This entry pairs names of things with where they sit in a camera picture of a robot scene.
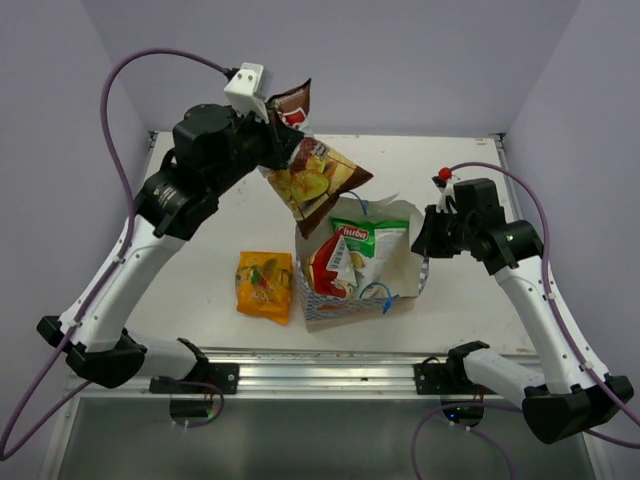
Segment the green Chuba chips bag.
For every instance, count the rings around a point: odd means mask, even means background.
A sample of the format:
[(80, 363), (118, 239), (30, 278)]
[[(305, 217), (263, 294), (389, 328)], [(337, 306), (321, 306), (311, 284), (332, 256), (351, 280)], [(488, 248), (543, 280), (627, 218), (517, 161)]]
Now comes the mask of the green Chuba chips bag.
[(408, 220), (353, 221), (330, 218), (335, 233), (344, 237), (357, 281), (355, 296), (378, 280), (392, 253), (409, 229)]

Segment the aluminium mounting rail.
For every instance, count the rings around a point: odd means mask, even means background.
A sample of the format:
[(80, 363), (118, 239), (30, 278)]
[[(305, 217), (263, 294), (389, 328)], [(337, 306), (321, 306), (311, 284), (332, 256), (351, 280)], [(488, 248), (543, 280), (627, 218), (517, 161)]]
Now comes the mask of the aluminium mounting rail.
[(237, 399), (489, 399), (487, 387), (462, 389), (436, 375), (436, 354), (208, 349)]

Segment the red Chuba chips bag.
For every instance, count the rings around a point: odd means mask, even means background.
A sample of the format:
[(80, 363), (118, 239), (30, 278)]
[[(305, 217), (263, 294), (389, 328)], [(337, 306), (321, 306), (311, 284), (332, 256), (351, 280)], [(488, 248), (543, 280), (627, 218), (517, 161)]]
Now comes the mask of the red Chuba chips bag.
[(305, 275), (311, 289), (324, 296), (351, 298), (357, 287), (346, 240), (335, 233), (307, 260)]

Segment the orange candy bag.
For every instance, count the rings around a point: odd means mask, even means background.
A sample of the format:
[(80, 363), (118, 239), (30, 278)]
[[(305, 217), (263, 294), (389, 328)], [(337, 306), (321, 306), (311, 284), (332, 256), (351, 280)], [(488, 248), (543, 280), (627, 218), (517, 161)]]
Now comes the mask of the orange candy bag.
[(243, 251), (235, 272), (236, 309), (288, 325), (293, 284), (290, 253)]

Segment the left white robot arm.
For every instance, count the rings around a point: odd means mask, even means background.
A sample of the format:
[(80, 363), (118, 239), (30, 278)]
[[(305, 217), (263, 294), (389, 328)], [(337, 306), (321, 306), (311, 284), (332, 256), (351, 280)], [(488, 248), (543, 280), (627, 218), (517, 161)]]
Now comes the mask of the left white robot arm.
[(94, 279), (63, 314), (37, 325), (77, 376), (106, 388), (135, 376), (171, 378), (189, 393), (205, 386), (206, 360), (195, 345), (143, 339), (126, 322), (164, 265), (217, 211), (220, 197), (257, 167), (285, 168), (304, 138), (273, 110), (261, 120), (216, 104), (191, 108), (172, 136)]

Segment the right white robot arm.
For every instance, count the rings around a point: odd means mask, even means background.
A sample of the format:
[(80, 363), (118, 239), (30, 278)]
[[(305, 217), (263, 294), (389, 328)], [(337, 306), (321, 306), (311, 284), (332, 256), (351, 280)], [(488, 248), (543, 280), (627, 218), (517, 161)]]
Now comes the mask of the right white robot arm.
[(520, 408), (532, 433), (552, 444), (608, 422), (634, 396), (582, 335), (543, 265), (544, 244), (525, 220), (509, 222), (495, 183), (433, 179), (441, 193), (427, 206), (412, 252), (445, 259), (467, 251), (514, 306), (540, 362), (530, 370), (482, 341), (449, 350), (443, 363), (414, 367), (420, 394), (471, 394), (483, 386)]

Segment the brown Chuba cassava chips bag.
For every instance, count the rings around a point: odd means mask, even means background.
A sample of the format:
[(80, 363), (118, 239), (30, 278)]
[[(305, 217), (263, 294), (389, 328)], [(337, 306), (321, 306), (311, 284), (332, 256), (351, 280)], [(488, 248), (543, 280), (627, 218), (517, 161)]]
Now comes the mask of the brown Chuba cassava chips bag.
[(311, 133), (309, 123), (311, 81), (271, 96), (269, 118), (285, 133), (300, 134), (292, 143), (287, 166), (265, 170), (270, 186), (291, 211), (301, 236), (309, 238), (339, 197), (373, 178)]

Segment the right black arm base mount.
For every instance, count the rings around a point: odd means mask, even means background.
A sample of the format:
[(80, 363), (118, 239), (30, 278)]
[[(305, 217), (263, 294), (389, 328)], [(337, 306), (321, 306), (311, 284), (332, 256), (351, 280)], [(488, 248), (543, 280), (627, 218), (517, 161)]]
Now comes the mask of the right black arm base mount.
[(413, 381), (418, 395), (477, 395), (483, 388), (454, 377), (445, 362), (431, 356), (413, 365)]

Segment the patterned paper bag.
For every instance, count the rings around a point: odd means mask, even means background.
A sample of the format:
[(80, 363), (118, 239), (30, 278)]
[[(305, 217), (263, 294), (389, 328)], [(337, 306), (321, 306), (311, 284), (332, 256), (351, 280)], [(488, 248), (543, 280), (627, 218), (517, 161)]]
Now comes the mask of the patterned paper bag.
[[(305, 265), (310, 256), (335, 234), (331, 217), (353, 221), (408, 220), (409, 229), (391, 255), (377, 281), (359, 295), (348, 299), (315, 293), (307, 282)], [(349, 320), (397, 312), (420, 296), (429, 276), (429, 259), (411, 252), (424, 215), (411, 203), (388, 197), (378, 201), (363, 200), (356, 194), (341, 197), (319, 226), (305, 239), (295, 237), (295, 271), (297, 292), (308, 328), (335, 318)]]

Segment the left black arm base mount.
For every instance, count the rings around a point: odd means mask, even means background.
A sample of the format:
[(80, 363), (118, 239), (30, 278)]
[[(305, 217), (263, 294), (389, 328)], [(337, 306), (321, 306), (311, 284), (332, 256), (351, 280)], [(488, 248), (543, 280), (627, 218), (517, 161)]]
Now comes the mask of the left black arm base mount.
[(153, 394), (205, 395), (213, 393), (212, 386), (223, 395), (235, 394), (240, 379), (237, 363), (207, 363), (194, 368), (183, 380), (152, 378), (149, 391)]

